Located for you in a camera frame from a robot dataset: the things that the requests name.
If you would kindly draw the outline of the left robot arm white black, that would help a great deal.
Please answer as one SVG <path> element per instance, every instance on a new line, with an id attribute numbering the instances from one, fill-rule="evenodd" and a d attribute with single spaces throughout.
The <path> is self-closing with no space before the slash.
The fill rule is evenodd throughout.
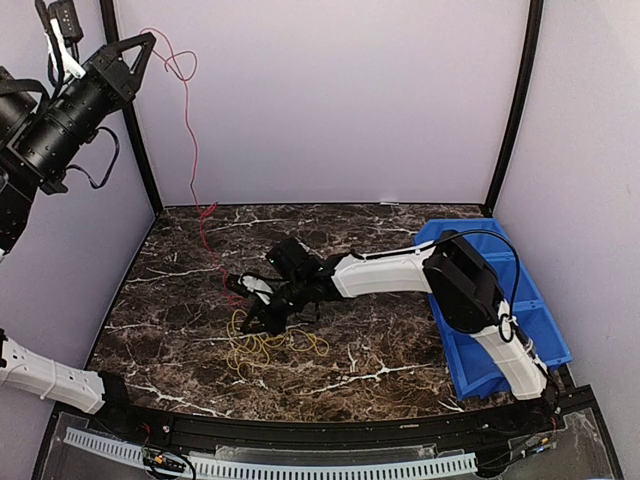
<path id="1" fill-rule="evenodd" d="M 63 179 L 80 147 L 108 115 L 135 99 L 155 43 L 147 32 L 102 46 L 55 99 L 39 81 L 1 70 L 3 255 L 24 232 L 37 192 L 67 192 Z"/>

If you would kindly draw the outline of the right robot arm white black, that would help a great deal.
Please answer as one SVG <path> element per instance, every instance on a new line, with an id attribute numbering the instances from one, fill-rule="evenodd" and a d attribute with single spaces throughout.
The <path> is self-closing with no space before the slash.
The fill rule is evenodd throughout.
<path id="1" fill-rule="evenodd" d="M 354 251 L 322 259 L 294 237 L 275 245 L 266 258 L 279 274 L 278 287 L 256 273 L 232 275 L 232 290 L 252 299 L 241 326 L 245 334 L 279 335 L 290 316 L 307 305 L 364 295 L 423 292 L 434 296 L 446 324 L 476 340 L 522 403 L 510 413 L 521 434 L 534 432 L 549 416 L 544 398 L 551 379 L 533 340 L 520 327 L 514 298 L 507 297 L 494 268 L 466 239 L 446 230 L 436 240 L 378 253 Z"/>

